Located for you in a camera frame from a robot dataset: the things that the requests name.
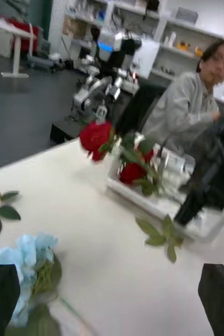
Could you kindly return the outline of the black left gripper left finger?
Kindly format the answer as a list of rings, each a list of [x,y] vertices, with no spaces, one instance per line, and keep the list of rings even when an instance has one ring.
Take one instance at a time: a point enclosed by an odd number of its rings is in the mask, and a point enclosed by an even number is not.
[[[20,295],[15,265],[0,265],[0,335],[4,335]]]

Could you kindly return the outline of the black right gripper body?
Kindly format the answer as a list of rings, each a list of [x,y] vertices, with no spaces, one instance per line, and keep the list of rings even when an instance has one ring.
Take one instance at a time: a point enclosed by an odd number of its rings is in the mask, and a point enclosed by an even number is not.
[[[213,146],[196,160],[193,191],[199,195],[210,191],[224,197],[224,138],[214,138]]]

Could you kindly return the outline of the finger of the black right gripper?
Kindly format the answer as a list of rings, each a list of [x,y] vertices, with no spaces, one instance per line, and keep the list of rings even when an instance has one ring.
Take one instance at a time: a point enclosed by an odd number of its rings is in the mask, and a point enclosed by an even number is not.
[[[187,182],[179,190],[186,194],[185,201],[174,217],[180,226],[187,226],[202,210],[224,210],[224,181],[214,181],[205,186],[199,182]]]

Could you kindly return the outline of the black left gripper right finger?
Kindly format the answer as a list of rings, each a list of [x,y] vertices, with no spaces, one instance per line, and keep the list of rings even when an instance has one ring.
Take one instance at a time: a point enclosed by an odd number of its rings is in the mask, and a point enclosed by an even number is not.
[[[224,335],[223,264],[204,264],[198,295],[214,335]]]

